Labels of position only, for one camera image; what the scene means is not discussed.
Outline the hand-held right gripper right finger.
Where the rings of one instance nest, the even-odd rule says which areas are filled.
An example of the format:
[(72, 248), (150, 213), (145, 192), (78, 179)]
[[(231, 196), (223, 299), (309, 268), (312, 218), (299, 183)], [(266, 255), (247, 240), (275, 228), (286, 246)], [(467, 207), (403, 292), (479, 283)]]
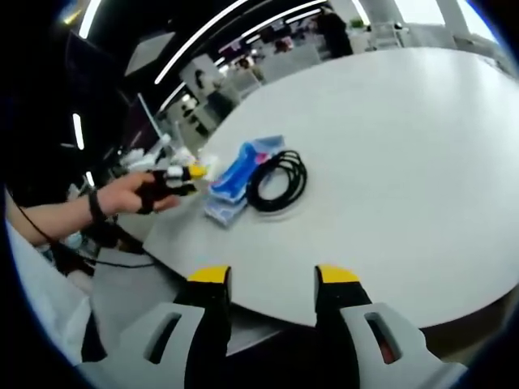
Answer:
[(360, 279), (341, 267), (315, 266), (315, 328), (324, 377), (348, 388), (452, 388), (466, 372), (443, 362), (425, 335), (385, 303), (373, 302)]

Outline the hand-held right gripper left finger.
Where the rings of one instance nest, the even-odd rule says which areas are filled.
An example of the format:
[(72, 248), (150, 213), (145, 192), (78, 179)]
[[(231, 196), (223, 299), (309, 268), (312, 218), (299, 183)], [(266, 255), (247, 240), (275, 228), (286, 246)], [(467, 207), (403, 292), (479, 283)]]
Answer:
[(118, 347), (77, 369), (93, 388), (218, 388), (231, 335), (231, 268), (202, 267), (175, 300), (121, 335)]

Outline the person's left hand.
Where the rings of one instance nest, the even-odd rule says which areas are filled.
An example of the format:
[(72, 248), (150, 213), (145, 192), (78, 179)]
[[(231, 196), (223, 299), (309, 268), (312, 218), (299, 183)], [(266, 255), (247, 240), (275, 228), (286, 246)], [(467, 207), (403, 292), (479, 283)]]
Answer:
[(136, 191), (146, 183), (154, 183), (151, 173), (133, 172), (119, 177), (97, 191), (97, 202), (106, 216), (118, 213), (137, 213), (142, 199)]

